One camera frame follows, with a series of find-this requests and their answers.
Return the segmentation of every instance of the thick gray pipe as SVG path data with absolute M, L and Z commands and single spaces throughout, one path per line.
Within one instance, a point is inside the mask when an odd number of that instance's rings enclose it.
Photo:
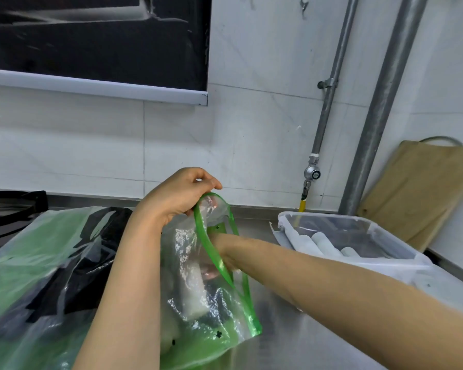
M 329 113 L 331 112 L 331 105 L 333 104 L 334 92 L 336 92 L 336 87 L 338 86 L 341 65 L 343 63 L 343 59 L 345 58 L 346 46 L 348 45 L 350 31 L 352 31 L 353 18 L 355 17 L 357 4 L 358 0 L 348 0 L 345 19 L 343 20 L 340 39 L 338 41 L 338 47 L 336 48 L 336 54 L 334 56 L 333 68 L 331 69 L 331 76 L 329 77 L 329 80 L 332 83 L 329 87 L 327 87 L 326 95 L 324 96 L 324 103 L 322 104 L 321 115 L 319 117 L 319 124 L 317 124 L 317 131 L 315 133 L 314 145 L 312 145 L 313 154 L 319 154 L 319 151 L 321 150 L 322 139 L 324 138 L 327 120 L 329 118 Z
M 401 1 L 338 214 L 357 213 L 426 4 L 427 0 Z

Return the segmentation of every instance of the forearm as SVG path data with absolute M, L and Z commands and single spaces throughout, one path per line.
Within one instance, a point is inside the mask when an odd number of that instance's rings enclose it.
M 74 370 L 159 369 L 161 226 L 132 215 Z
M 463 315 L 415 288 L 260 240 L 237 237 L 226 243 L 225 262 L 384 366 L 463 368 Z

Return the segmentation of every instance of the person's right arm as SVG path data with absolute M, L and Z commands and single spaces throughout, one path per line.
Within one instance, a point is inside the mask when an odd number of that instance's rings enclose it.
M 214 234 L 256 279 L 389 369 L 463 369 L 463 314 L 393 278 L 261 240 Z

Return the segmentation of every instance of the wooden cutting board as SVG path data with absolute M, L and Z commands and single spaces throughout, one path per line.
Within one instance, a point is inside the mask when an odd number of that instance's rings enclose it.
M 358 215 L 423 252 L 463 197 L 463 146 L 403 141 Z

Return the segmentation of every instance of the person's left arm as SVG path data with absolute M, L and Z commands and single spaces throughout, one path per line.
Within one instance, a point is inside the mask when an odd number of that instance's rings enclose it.
M 204 169 L 181 169 L 136 207 L 73 370 L 159 369 L 161 230 L 214 188 Z

